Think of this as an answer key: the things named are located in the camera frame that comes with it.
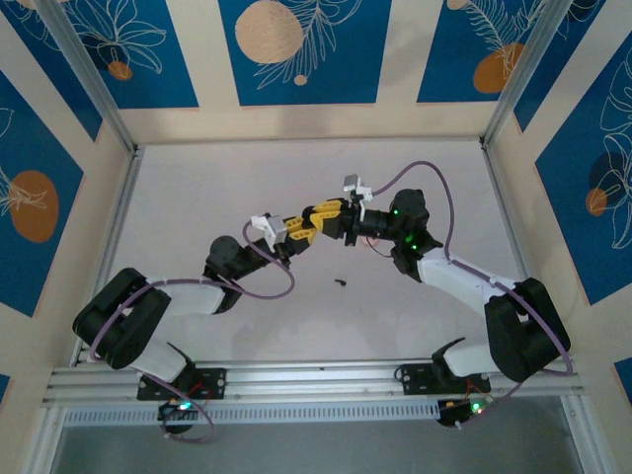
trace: bracket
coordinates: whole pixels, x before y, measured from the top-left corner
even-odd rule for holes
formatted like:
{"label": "bracket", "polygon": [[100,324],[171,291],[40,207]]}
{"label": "bracket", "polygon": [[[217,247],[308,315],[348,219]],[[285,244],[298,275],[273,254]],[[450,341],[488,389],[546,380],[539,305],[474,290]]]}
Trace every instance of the bracket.
{"label": "bracket", "polygon": [[492,389],[489,378],[484,379],[482,374],[440,380],[431,363],[400,365],[395,370],[395,378],[401,382],[404,395],[465,395],[468,393],[469,385],[475,386],[483,393],[489,393]]}
{"label": "bracket", "polygon": [[[223,400],[226,387],[226,369],[225,368],[196,368],[195,384],[190,392],[189,397],[194,400]],[[175,395],[158,385],[153,380],[145,377],[140,378],[138,383],[138,392],[136,399],[141,401],[170,401]]]}

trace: robotic arm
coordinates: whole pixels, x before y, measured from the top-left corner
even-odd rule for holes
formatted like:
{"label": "robotic arm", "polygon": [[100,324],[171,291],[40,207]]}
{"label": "robotic arm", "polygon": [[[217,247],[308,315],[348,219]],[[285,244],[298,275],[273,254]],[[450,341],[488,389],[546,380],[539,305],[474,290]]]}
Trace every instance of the robotic arm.
{"label": "robotic arm", "polygon": [[[350,193],[349,199],[335,198],[306,207],[300,216],[253,217],[252,225],[264,231],[264,238],[249,246],[242,247],[230,236],[213,241],[203,276],[224,287],[181,286],[172,301],[159,284],[148,285],[135,269],[121,271],[77,316],[73,331],[90,345],[99,333],[104,333],[96,351],[112,368],[132,366],[188,393],[199,383],[200,372],[179,349],[152,339],[160,321],[230,310],[242,294],[239,279],[271,261],[289,267],[290,259],[307,250],[320,232],[345,239],[346,246],[355,245],[359,236],[391,241],[391,257],[401,274],[448,292],[484,318],[487,340],[461,339],[434,353],[433,373],[439,383],[447,385],[471,374],[496,371],[522,382],[559,356],[550,335],[508,291],[527,301],[564,349],[570,348],[568,335],[541,282],[493,276],[450,256],[432,237],[427,229],[430,214],[421,190],[398,192],[387,211],[365,208],[372,193],[356,175],[346,178],[345,191]],[[128,301],[145,287],[147,290],[136,300]],[[128,314],[109,321],[120,305],[127,306],[126,302]]]}

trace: wire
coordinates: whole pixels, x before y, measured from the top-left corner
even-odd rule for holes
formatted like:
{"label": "wire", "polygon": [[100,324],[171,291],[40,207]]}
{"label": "wire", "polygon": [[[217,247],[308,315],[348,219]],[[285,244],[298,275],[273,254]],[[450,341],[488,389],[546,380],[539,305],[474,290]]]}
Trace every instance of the wire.
{"label": "wire", "polygon": [[401,377],[397,376],[399,372],[404,372],[404,369],[401,365],[397,367],[395,371],[393,372],[393,378],[397,380],[399,383],[404,383],[404,376],[403,375]]}
{"label": "wire", "polygon": [[[283,270],[285,272],[285,274],[289,277],[289,288],[288,289],[286,289],[285,291],[283,291],[283,292],[281,292],[279,294],[263,295],[263,294],[253,293],[251,291],[248,291],[248,290],[242,288],[241,286],[237,286],[237,285],[234,285],[234,284],[221,282],[221,281],[213,281],[211,279],[199,279],[199,278],[174,278],[174,279],[166,279],[166,280],[154,281],[154,282],[151,282],[151,283],[147,283],[143,287],[141,287],[139,290],[135,291],[128,299],[126,299],[117,308],[117,310],[112,314],[110,319],[108,319],[108,321],[106,321],[106,324],[104,324],[103,327],[101,328],[101,330],[99,331],[99,333],[97,333],[97,336],[95,337],[95,339],[92,342],[92,345],[90,346],[90,358],[92,358],[93,360],[101,360],[101,357],[97,354],[97,347],[99,346],[99,344],[103,340],[103,337],[108,333],[110,328],[113,326],[113,324],[115,323],[117,318],[122,314],[122,312],[125,310],[125,308],[129,307],[136,299],[138,299],[140,296],[142,296],[144,293],[146,293],[147,291],[149,291],[152,288],[158,288],[158,287],[161,287],[161,286],[169,286],[169,285],[174,285],[174,284],[207,284],[208,286],[218,286],[218,287],[224,287],[224,288],[228,288],[228,289],[233,289],[233,290],[238,291],[238,292],[240,292],[242,294],[245,294],[246,296],[250,296],[250,297],[256,298],[256,299],[263,299],[263,300],[279,299],[279,298],[283,298],[283,297],[289,295],[294,290],[294,286],[295,286],[294,275],[281,262],[278,262],[275,258],[273,258],[272,256],[268,255],[266,252],[260,250],[255,244],[253,244],[253,242],[248,237],[248,229],[250,227],[251,227],[251,222],[250,221],[248,221],[248,222],[246,222],[244,224],[244,227],[242,229],[242,236],[244,237],[244,240],[250,246],[250,248],[253,249],[253,251],[255,253],[257,253],[258,255],[263,257],[264,259],[268,260],[270,263],[276,265],[277,267],[279,267],[281,270]],[[180,442],[186,442],[186,443],[202,443],[202,442],[207,442],[207,441],[211,440],[212,435],[213,435],[213,422],[212,422],[212,419],[210,418],[210,415],[206,412],[206,410],[202,406],[200,406],[197,402],[192,400],[187,394],[181,392],[180,390],[178,390],[176,387],[174,387],[169,382],[167,382],[165,380],[162,380],[161,378],[158,378],[158,377],[156,377],[155,375],[153,375],[151,373],[145,372],[144,374],[149,379],[151,379],[154,382],[156,382],[158,385],[161,385],[162,387],[166,388],[167,390],[169,390],[170,392],[174,393],[175,395],[178,395],[178,397],[180,397],[183,400],[186,400],[189,403],[191,403],[196,408],[196,410],[198,410],[206,418],[206,421],[208,422],[208,425],[210,426],[209,433],[204,435],[204,436],[202,436],[202,437],[184,438],[184,437],[179,437],[179,436],[173,436],[172,434],[167,433],[165,424],[163,424],[162,430],[165,433],[165,437],[167,437],[169,439],[176,440],[176,441],[180,441]]]}
{"label": "wire", "polygon": [[[542,369],[543,372],[554,374],[554,375],[561,375],[561,376],[573,375],[573,364],[571,363],[571,358],[569,357],[568,352],[564,349],[564,346],[562,345],[561,341],[556,336],[556,334],[553,332],[553,330],[549,327],[548,324],[546,324],[546,321],[544,321],[544,319],[542,319],[542,317],[537,313],[537,311],[535,311],[535,309],[533,309],[531,307],[531,305],[529,305],[520,295],[515,293],[515,291],[511,290],[510,288],[507,288],[502,283],[497,282],[497,281],[492,281],[492,278],[490,276],[487,276],[484,273],[478,271],[477,269],[474,269],[474,268],[470,267],[467,264],[464,264],[462,262],[458,262],[458,261],[456,261],[456,260],[451,258],[449,249],[450,249],[450,244],[452,242],[452,236],[454,234],[454,221],[455,221],[455,217],[454,217],[454,214],[455,214],[455,212],[454,212],[454,200],[452,199],[452,192],[450,191],[450,188],[449,188],[449,185],[447,184],[447,180],[445,179],[445,176],[443,175],[441,170],[434,163],[431,163],[430,161],[414,161],[413,163],[411,163],[408,166],[406,166],[402,171],[400,171],[395,176],[395,178],[393,178],[385,186],[383,186],[379,190],[373,192],[373,195],[374,196],[379,196],[382,193],[385,193],[386,191],[388,191],[406,173],[408,173],[412,168],[415,168],[416,166],[427,166],[429,168],[432,168],[434,170],[434,172],[436,173],[436,175],[441,180],[441,183],[443,184],[443,189],[445,190],[445,196],[447,197],[447,205],[449,207],[449,212],[450,212],[450,222],[449,222],[449,227],[448,227],[448,231],[447,231],[447,237],[445,238],[445,246],[443,247],[443,251],[445,253],[445,257],[447,258],[447,260],[449,262],[455,264],[460,269],[463,269],[464,271],[466,271],[466,272],[468,272],[468,273],[470,273],[470,274],[472,274],[472,275],[474,275],[476,277],[479,277],[480,279],[486,281],[491,286],[495,286],[495,287],[501,289],[502,291],[504,291],[506,294],[511,296],[513,298],[513,300],[515,300],[520,306],[522,306],[522,308],[524,308],[526,310],[526,312],[529,314],[529,316],[531,316],[537,322],[537,324],[542,328],[542,330],[549,337],[549,339],[551,340],[551,342],[555,346],[555,349],[558,351],[558,353],[560,354],[560,356],[562,357],[562,360],[564,361],[564,363],[566,365],[566,371]],[[515,392],[517,392],[520,389],[521,386],[522,386],[522,384],[518,383],[512,390],[510,390],[503,397],[498,399],[498,401],[500,402],[500,401],[503,401],[503,400],[506,400],[506,399],[510,398],[512,395],[515,394]]]}
{"label": "wire", "polygon": [[375,247],[373,247],[373,244],[371,244],[371,239],[367,238],[366,239],[366,243],[373,250],[373,252],[375,252],[377,255],[380,255],[380,256],[384,257],[385,259],[392,259],[392,257],[390,255],[382,254],[379,250],[377,250]]}

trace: metal beam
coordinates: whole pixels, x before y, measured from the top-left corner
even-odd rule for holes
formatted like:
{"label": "metal beam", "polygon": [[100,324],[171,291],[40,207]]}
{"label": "metal beam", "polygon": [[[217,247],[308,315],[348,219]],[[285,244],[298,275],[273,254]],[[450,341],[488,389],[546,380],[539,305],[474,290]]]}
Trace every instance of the metal beam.
{"label": "metal beam", "polygon": [[68,17],[66,17],[62,4],[56,0],[33,0],[33,3],[38,10],[39,17],[48,28],[50,35],[57,43],[59,50],[79,79],[88,97],[101,117],[110,125],[122,147],[131,156],[135,149],[131,133],[120,116],[119,108],[101,74],[77,36]]}
{"label": "metal beam", "polygon": [[542,56],[557,34],[557,29],[566,17],[574,0],[541,0],[546,6],[524,46],[513,72],[499,97],[496,109],[483,133],[483,146],[487,148],[514,112]]}
{"label": "metal beam", "polygon": [[[402,363],[427,360],[381,360],[375,362],[340,361],[307,363],[198,363],[200,367],[224,367],[225,398],[213,403],[287,403],[409,400],[402,384],[395,380],[395,369]],[[555,362],[553,368],[561,368]],[[492,396],[501,397],[515,383],[492,373]],[[102,363],[82,363],[53,371],[43,404],[56,407],[155,405],[139,402],[136,391],[139,372],[114,371]],[[529,378],[517,396],[571,395],[583,393],[577,375],[554,377],[538,373]],[[437,394],[424,399],[458,399],[459,395]]]}

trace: blue wall panel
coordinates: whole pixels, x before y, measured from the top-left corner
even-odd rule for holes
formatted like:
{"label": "blue wall panel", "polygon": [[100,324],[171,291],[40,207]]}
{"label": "blue wall panel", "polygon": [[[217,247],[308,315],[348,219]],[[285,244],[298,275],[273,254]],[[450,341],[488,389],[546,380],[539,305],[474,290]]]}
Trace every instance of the blue wall panel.
{"label": "blue wall panel", "polygon": [[33,316],[83,172],[0,73],[0,302]]}
{"label": "blue wall panel", "polygon": [[[121,109],[197,107],[165,0],[69,0],[66,16]],[[34,10],[0,8],[90,136],[101,118]]]}
{"label": "blue wall panel", "polygon": [[536,166],[589,301],[632,282],[632,35]]}
{"label": "blue wall panel", "polygon": [[390,5],[219,0],[239,103],[374,103]]}
{"label": "blue wall panel", "polygon": [[575,0],[571,6],[513,109],[522,130],[528,127],[604,3],[605,0]]}
{"label": "blue wall panel", "polygon": [[59,52],[57,44],[48,34],[37,12],[25,7],[17,0],[0,0],[0,10],[88,135],[95,140],[103,120]]}

